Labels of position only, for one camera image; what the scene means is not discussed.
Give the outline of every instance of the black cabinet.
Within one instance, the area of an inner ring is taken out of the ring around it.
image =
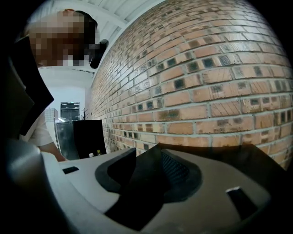
[[[88,158],[90,153],[96,156],[98,149],[102,154],[106,154],[102,120],[72,122],[75,146],[81,159]]]

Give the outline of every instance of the ceiling beam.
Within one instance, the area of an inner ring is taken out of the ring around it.
[[[68,8],[72,8],[75,10],[85,11],[88,14],[99,15],[98,17],[103,17],[108,21],[111,21],[113,24],[123,28],[127,25],[128,21],[120,18],[118,15],[91,3],[85,1],[77,1],[77,0],[55,0],[56,5],[67,5]]]

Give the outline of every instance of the white ceiling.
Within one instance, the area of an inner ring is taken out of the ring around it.
[[[164,0],[48,0],[32,14],[29,21],[37,21],[66,8],[84,11],[97,21],[100,40],[107,39],[111,46],[135,19],[162,1]],[[78,67],[63,66],[62,69],[86,71],[92,75],[96,72],[89,63]]]

